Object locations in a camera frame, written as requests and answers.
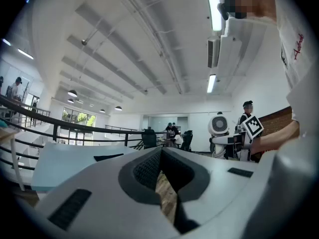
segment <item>mesh grille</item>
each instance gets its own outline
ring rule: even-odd
[[[216,132],[223,132],[227,129],[227,120],[222,116],[213,118],[211,124]]]
[[[160,173],[160,151],[137,165],[133,174],[136,180],[149,189],[155,190]]]

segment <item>air conditioner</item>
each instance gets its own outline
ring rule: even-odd
[[[220,39],[207,40],[207,61],[208,67],[217,67],[219,57]]]

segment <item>chair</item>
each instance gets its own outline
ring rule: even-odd
[[[144,144],[144,149],[149,149],[157,146],[156,134],[153,129],[145,129],[145,133],[149,132],[152,134],[142,134],[142,140]]]
[[[190,143],[191,143],[191,141],[193,139],[193,131],[189,130],[189,131],[185,132],[185,135],[186,136],[184,137],[184,142],[181,145],[180,149],[188,151],[188,152],[191,152]]]

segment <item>fluorescent light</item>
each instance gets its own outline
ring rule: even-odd
[[[2,42],[6,43],[7,45],[11,46],[11,43],[9,43],[6,39],[2,39]]]
[[[20,50],[20,49],[18,49],[18,51],[19,51],[20,53],[22,53],[24,56],[27,56],[28,58],[33,59],[32,56],[30,56],[29,54],[25,53],[24,51],[22,51],[22,50]]]
[[[221,30],[221,15],[217,9],[218,4],[219,4],[219,0],[209,0],[211,20],[212,20],[214,31]]]
[[[212,74],[211,76],[209,76],[209,83],[208,83],[207,93],[211,93],[213,91],[215,80],[216,80],[216,75],[215,74]]]

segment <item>window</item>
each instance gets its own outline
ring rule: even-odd
[[[72,112],[73,112],[73,110],[64,107],[63,114],[62,114],[62,120],[66,121],[66,122],[70,122]]]
[[[62,120],[74,124],[79,125],[86,125],[86,126],[94,126],[95,123],[95,116],[90,114],[81,113],[79,111],[75,111],[72,109],[68,109],[64,107]],[[92,132],[80,132],[77,130],[70,130],[68,128],[61,128],[60,129],[60,136],[68,137],[68,138],[76,138],[77,140],[62,140],[60,139],[61,143],[71,144],[71,145],[85,145],[85,146],[92,146],[92,142],[90,141],[83,141],[85,140],[92,140]]]

